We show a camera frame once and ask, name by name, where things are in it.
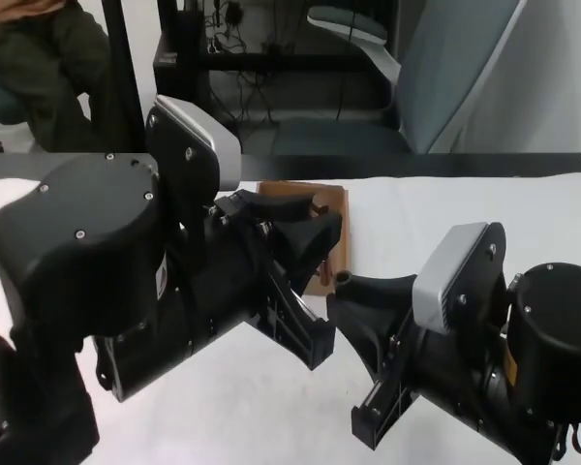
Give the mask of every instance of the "white wall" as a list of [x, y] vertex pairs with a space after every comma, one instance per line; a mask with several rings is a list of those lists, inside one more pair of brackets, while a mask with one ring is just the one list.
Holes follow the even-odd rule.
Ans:
[[462, 150], [581, 151], [581, 0], [529, 0]]

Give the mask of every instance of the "black metal frame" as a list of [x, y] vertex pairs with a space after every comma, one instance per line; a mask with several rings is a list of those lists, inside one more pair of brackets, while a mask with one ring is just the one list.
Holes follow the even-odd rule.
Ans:
[[144, 118], [142, 117], [134, 60], [129, 47], [123, 4], [121, 0], [102, 0], [102, 5], [106, 17], [114, 78], [119, 89], [121, 102], [127, 113], [134, 140], [134, 150], [145, 153]]
[[[153, 62], [159, 93], [209, 108], [209, 71], [329, 71], [378, 74], [363, 53], [344, 55], [214, 54], [206, 50], [203, 15], [179, 12], [176, 3], [157, 0], [162, 35]], [[144, 125], [134, 63], [121, 0], [102, 0], [114, 76], [128, 113], [135, 149], [145, 152]]]

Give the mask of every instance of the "chair backrest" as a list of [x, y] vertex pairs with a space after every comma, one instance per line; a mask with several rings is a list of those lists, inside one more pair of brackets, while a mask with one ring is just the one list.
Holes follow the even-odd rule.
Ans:
[[396, 90], [415, 153], [449, 152], [527, 0], [427, 0]]

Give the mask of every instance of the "person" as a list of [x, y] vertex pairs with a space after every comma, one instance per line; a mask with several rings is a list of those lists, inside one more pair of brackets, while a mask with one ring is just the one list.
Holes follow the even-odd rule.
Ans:
[[133, 151], [107, 35], [77, 0], [0, 0], [0, 82], [43, 150]]

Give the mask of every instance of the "label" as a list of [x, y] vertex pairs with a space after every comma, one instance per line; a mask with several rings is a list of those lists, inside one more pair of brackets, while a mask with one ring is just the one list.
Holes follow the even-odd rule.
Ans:
[[166, 260], [166, 254], [164, 254], [162, 264], [159, 265], [155, 273], [155, 282], [157, 284], [157, 299], [159, 300], [164, 295], [166, 285], [168, 284], [168, 262]]
[[505, 346], [505, 356], [504, 356], [504, 372], [505, 378], [510, 383], [510, 385], [514, 388], [516, 386], [516, 377], [518, 375], [519, 367], [514, 361], [514, 357], [510, 352], [510, 348]]

